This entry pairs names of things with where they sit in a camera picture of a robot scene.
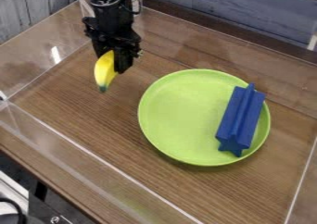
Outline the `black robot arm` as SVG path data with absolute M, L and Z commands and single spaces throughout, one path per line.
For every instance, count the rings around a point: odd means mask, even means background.
M 91 0 L 93 16 L 84 17 L 85 35 L 97 57 L 113 52 L 113 70 L 124 73 L 140 56 L 141 37 L 133 31 L 133 17 L 141 13 L 140 0 Z

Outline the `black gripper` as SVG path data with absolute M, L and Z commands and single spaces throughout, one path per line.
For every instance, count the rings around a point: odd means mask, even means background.
M 92 39 L 92 48 L 100 58 L 113 50 L 113 68 L 123 74 L 132 66 L 133 57 L 139 57 L 140 35 L 132 30 L 133 13 L 129 2 L 100 4 L 91 2 L 95 16 L 81 19 L 85 35 Z

